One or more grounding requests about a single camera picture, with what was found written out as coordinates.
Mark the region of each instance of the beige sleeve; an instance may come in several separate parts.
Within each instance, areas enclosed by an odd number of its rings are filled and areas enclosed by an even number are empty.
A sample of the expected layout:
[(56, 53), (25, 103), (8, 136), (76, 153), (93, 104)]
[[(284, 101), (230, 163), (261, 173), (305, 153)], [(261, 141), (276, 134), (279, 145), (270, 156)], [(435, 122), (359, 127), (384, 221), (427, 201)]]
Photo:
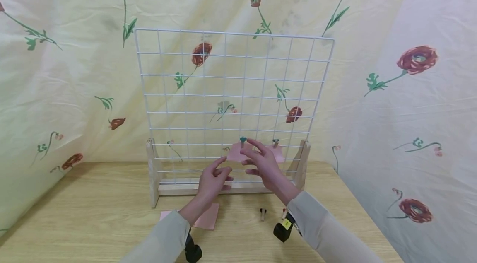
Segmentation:
[(189, 229), (187, 220), (174, 210), (120, 263), (174, 263), (186, 246)]
[(329, 263), (382, 263), (313, 196), (302, 191), (288, 204), (302, 237)]

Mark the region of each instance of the flower stem print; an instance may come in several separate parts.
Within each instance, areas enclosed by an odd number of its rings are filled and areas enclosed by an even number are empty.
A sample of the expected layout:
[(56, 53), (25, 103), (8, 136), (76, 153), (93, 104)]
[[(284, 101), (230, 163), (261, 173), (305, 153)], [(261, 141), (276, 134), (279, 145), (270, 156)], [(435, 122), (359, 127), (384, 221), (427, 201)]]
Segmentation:
[(287, 97), (285, 96), (285, 94), (290, 90), (280, 89), (280, 87), (278, 87), (277, 84), (275, 84), (275, 88), (277, 88), (277, 102), (285, 100), (285, 109), (287, 110), (287, 112), (290, 112), (290, 109), (288, 109), (288, 106), (287, 106)]
[(56, 45), (60, 50), (63, 50), (61, 49), (61, 47), (56, 43), (56, 41), (54, 41), (53, 39), (51, 39), (50, 37), (48, 37), (46, 35), (46, 31), (43, 30), (43, 32), (38, 32), (36, 31), (35, 29), (31, 28), (31, 27), (28, 27), (27, 25), (23, 24), (22, 22), (18, 21), (17, 19), (15, 19), (14, 17), (12, 17), (11, 15), (9, 15), (5, 9), (3, 8), (2, 4), (0, 3), (0, 12), (3, 12), (7, 17), (9, 17), (10, 19), (12, 19), (14, 22), (16, 22), (17, 24), (19, 24), (20, 26), (22, 26), (23, 28), (25, 28), (25, 32), (28, 33), (30, 35), (30, 37), (25, 37), (25, 39), (27, 40), (27, 50), (29, 51), (32, 51), (35, 49), (36, 47), (36, 41), (38, 40), (39, 43), (43, 43), (44, 41), (48, 42), (48, 43), (53, 43), (54, 45)]
[(123, 48), (126, 42), (126, 39), (132, 34), (134, 26), (136, 25), (137, 18), (134, 18), (130, 24), (126, 23), (126, 0), (123, 0), (124, 3), (124, 25), (123, 25)]
[(294, 107), (292, 107), (292, 109), (288, 109), (286, 94), (290, 90), (289, 89), (281, 89), (280, 87), (278, 87), (277, 84), (275, 84), (275, 88), (277, 88), (277, 102), (279, 102), (279, 101), (281, 102), (282, 100), (285, 100), (285, 109), (288, 112), (286, 123), (292, 123), (292, 122), (297, 121), (298, 118), (301, 115), (303, 115), (303, 111), (301, 110), (301, 108), (299, 106), (294, 106)]
[[(388, 207), (388, 210), (386, 212), (389, 212), (391, 207), (398, 203), (402, 199), (402, 191), (396, 190), (393, 188), (393, 192), (395, 192), (398, 195), (398, 199), (394, 201), (390, 206)], [(399, 209), (404, 212), (404, 216), (392, 216), (392, 217), (387, 217), (388, 219), (410, 219), (413, 222), (418, 222), (418, 223), (424, 223), (424, 222), (430, 222), (433, 219), (432, 213), (429, 210), (429, 207), (425, 206), (421, 201), (415, 200), (413, 198), (406, 198), (399, 203)]]
[(182, 156), (180, 156), (179, 152), (177, 152), (177, 151), (172, 147), (172, 144), (174, 144), (174, 140), (167, 141), (167, 144), (168, 144), (169, 147), (172, 149), (172, 151), (175, 152), (175, 153), (178, 155), (180, 161), (183, 162), (184, 160), (182, 159)]
[(34, 163), (36, 162), (37, 160), (37, 157), (40, 153), (43, 153), (43, 156), (40, 158), (40, 160), (42, 160), (48, 153), (48, 151), (50, 150), (50, 147), (51, 147), (51, 141), (53, 141), (53, 135), (55, 136), (55, 140), (57, 141), (60, 141), (61, 139), (63, 139), (63, 135), (60, 134), (59, 132), (57, 131), (52, 131), (51, 134), (50, 134), (50, 140), (48, 141), (48, 144), (44, 143), (44, 144), (41, 144), (41, 145), (38, 145), (37, 146), (37, 149), (36, 149), (36, 154), (35, 154), (35, 158), (33, 159), (33, 161), (31, 162), (31, 165), (30, 165), (30, 168), (34, 165)]
[(341, 145), (338, 145), (338, 146), (333, 146), (331, 147), (331, 150), (333, 151), (333, 155), (335, 156), (335, 159), (336, 159), (336, 169), (335, 169), (335, 172), (338, 174), (338, 157), (336, 157), (336, 153), (335, 151), (338, 151), (341, 149)]
[(338, 6), (336, 6), (335, 12), (333, 12), (333, 14), (331, 15), (330, 21), (326, 25), (325, 31), (323, 31), (323, 34), (321, 35), (321, 37), (323, 37), (326, 31), (328, 31), (329, 28), (333, 27), (336, 24), (336, 22), (339, 21), (341, 17), (345, 14), (345, 12), (349, 9), (349, 6), (348, 6), (347, 8), (339, 12), (339, 14), (336, 14), (338, 9), (340, 8), (341, 2), (343, 2), (343, 0), (340, 0), (340, 2), (338, 3)]
[(219, 103), (217, 103), (217, 105), (219, 106), (219, 108), (217, 109), (217, 113), (215, 113), (212, 118), (210, 119), (209, 123), (212, 122), (212, 120), (214, 119), (214, 117), (217, 115), (217, 114), (221, 114), (219, 119), (216, 120), (219, 121), (220, 119), (222, 119), (222, 117), (225, 115), (225, 113), (230, 109), (230, 111), (232, 111), (232, 113), (236, 113), (237, 110), (235, 109), (235, 105), (234, 104), (231, 104), (228, 100), (226, 101), (221, 101)]
[(53, 173), (53, 171), (58, 170), (61, 171), (61, 169), (64, 171), (68, 168), (73, 168), (73, 165), (76, 165), (77, 163), (81, 162), (83, 159), (83, 154), (81, 153), (76, 153), (73, 154), (69, 159), (66, 160), (66, 162), (62, 166), (56, 166), (53, 169), (50, 170), (50, 173)]
[(268, 34), (272, 34), (271, 33), (271, 29), (270, 29), (270, 24), (271, 22), (268, 22), (267, 24), (267, 21), (264, 19), (263, 15), (262, 15), (262, 12), (260, 11), (260, 2), (262, 0), (250, 0), (250, 5), (252, 7), (256, 7), (258, 9), (258, 13), (260, 14), (260, 18), (262, 19), (262, 22), (260, 24), (260, 27), (261, 28), (257, 28), (257, 31), (255, 31), (255, 34), (260, 34), (260, 33), (265, 33), (267, 32)]
[(117, 129), (119, 128), (121, 125), (123, 125), (123, 123), (126, 121), (126, 118), (116, 118), (116, 119), (113, 119), (111, 120), (111, 114), (113, 113), (113, 97), (97, 97), (97, 96), (94, 96), (95, 99), (99, 99), (101, 100), (101, 103), (103, 103), (103, 106), (104, 106), (104, 109), (105, 110), (111, 110), (110, 113), (109, 113), (109, 118), (108, 118), (108, 122), (109, 122), (109, 128), (111, 130), (114, 130), (114, 129)]
[(424, 141), (421, 140), (421, 138), (419, 138), (419, 137), (415, 138), (414, 141), (412, 141), (411, 143), (405, 143), (405, 144), (399, 145), (398, 147), (394, 148), (393, 150), (396, 150), (396, 149), (399, 149), (401, 147), (408, 146), (408, 145), (412, 145), (414, 147), (412, 148), (412, 150), (406, 150), (405, 152), (414, 152), (414, 151), (418, 151), (418, 150), (423, 150), (427, 147), (431, 147), (433, 145), (436, 145), (436, 147), (434, 148), (434, 154), (436, 154), (436, 156), (438, 156), (438, 157), (442, 157), (442, 145), (439, 142), (433, 142), (433, 143), (425, 145)]
[[(192, 51), (192, 64), (195, 65), (195, 68), (191, 75), (194, 74), (194, 72), (199, 68), (199, 66), (202, 66), (204, 64), (211, 51), (212, 45), (210, 43), (201, 43), (194, 48), (194, 50)], [(187, 80), (190, 78), (191, 75), (184, 78), (184, 74), (176, 72), (176, 77), (174, 78), (178, 86), (178, 90), (176, 90), (176, 93), (182, 86), (186, 84)]]
[(378, 89), (385, 90), (387, 83), (401, 78), (404, 75), (416, 75), (436, 65), (439, 57), (436, 54), (436, 50), (430, 46), (417, 46), (410, 50), (407, 50), (399, 58), (397, 65), (402, 69), (401, 75), (387, 80), (386, 82), (379, 82), (379, 75), (369, 74), (366, 81), (368, 81), (368, 93), (364, 95), (366, 97), (371, 91)]

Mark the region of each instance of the pink paper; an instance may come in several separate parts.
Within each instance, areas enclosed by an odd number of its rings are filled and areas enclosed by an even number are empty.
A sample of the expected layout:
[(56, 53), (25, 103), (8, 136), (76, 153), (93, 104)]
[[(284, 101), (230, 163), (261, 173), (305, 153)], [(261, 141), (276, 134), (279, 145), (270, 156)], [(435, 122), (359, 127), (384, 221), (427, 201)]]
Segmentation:
[[(159, 220), (162, 220), (167, 216), (167, 214), (171, 213), (170, 211), (163, 211), (161, 212), (161, 217)], [(217, 219), (217, 214), (219, 213), (219, 204), (213, 203), (211, 204), (210, 208), (207, 209), (194, 223), (195, 228), (213, 230), (215, 228), (215, 221)]]
[[(240, 153), (240, 150), (242, 149), (241, 146), (241, 142), (232, 144), (232, 148), (230, 148), (229, 154), (227, 154), (227, 160), (231, 162), (242, 162), (242, 160), (248, 159), (246, 155)], [(244, 143), (243, 147), (244, 149), (252, 150), (253, 145)]]
[(273, 148), (273, 145), (267, 146), (268, 149), (271, 150), (273, 155), (275, 156), (275, 160), (277, 163), (280, 162), (285, 162), (285, 157), (283, 157), (283, 152), (282, 152), (282, 146), (277, 146), (276, 148)]

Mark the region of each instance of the left hand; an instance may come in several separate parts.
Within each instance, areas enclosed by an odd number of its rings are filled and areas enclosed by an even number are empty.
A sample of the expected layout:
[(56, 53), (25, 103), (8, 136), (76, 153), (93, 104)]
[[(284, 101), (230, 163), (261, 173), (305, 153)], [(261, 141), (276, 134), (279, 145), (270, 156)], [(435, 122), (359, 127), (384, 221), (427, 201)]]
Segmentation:
[(207, 166), (200, 176), (197, 197), (209, 205), (220, 191), (228, 191), (232, 188), (230, 185), (225, 185), (226, 181), (234, 180), (233, 177), (229, 176), (230, 172), (232, 172), (232, 168), (229, 166), (217, 168), (221, 163), (225, 162), (226, 159), (227, 157), (217, 159), (211, 163), (211, 165)]
[(230, 185), (226, 185), (225, 182), (234, 180), (233, 177), (229, 176), (232, 168), (229, 166), (217, 168), (225, 160), (226, 157), (221, 157), (202, 171), (197, 195), (179, 210), (179, 214), (189, 222), (189, 225), (194, 225), (202, 213), (210, 208), (214, 198), (217, 197), (220, 191), (231, 189)]

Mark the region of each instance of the hand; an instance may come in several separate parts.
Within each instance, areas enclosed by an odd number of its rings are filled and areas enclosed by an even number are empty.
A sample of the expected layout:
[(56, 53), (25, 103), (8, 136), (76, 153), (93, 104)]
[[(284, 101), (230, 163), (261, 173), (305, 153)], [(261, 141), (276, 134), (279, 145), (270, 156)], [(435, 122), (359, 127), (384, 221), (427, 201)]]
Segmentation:
[(198, 198), (211, 204), (220, 191), (228, 191), (231, 189), (230, 185), (225, 185), (225, 182), (234, 180), (233, 177), (229, 176), (230, 172), (232, 172), (232, 168), (229, 166), (220, 169), (217, 168), (221, 163), (225, 162), (226, 159), (227, 157), (225, 156), (221, 157), (204, 169), (199, 180)]
[(199, 189), (197, 195), (181, 210), (179, 214), (193, 226), (196, 220), (210, 208), (212, 201), (220, 191), (230, 190), (230, 185), (225, 185), (226, 181), (233, 181), (229, 176), (232, 168), (229, 166), (218, 169), (217, 167), (225, 162), (226, 157), (221, 157), (202, 171), (199, 179)]
[(247, 142), (257, 147), (259, 151), (246, 149), (240, 151), (241, 154), (250, 158), (244, 160), (242, 165), (257, 167), (257, 169), (246, 169), (245, 173), (260, 176), (263, 185), (277, 195), (285, 206), (288, 205), (293, 198), (298, 196), (300, 190), (283, 175), (275, 156), (265, 145), (253, 139), (247, 139)]

